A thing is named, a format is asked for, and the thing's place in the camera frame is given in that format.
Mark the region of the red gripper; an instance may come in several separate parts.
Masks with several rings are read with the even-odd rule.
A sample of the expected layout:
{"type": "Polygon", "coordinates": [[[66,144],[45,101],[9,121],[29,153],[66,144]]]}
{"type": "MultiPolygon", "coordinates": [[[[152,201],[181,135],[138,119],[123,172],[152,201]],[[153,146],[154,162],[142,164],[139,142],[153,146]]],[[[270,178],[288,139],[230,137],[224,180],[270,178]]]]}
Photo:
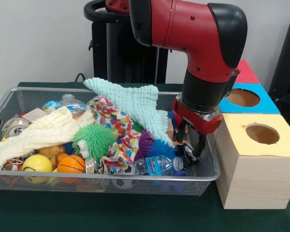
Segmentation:
{"type": "Polygon", "coordinates": [[[181,122],[176,141],[181,144],[186,131],[186,125],[191,125],[198,131],[199,140],[195,146],[195,156],[199,158],[205,148],[206,135],[212,134],[222,123],[223,116],[220,111],[214,111],[210,114],[194,112],[188,109],[182,102],[181,96],[176,96],[173,101],[173,111],[179,115],[183,121],[181,122]]]}

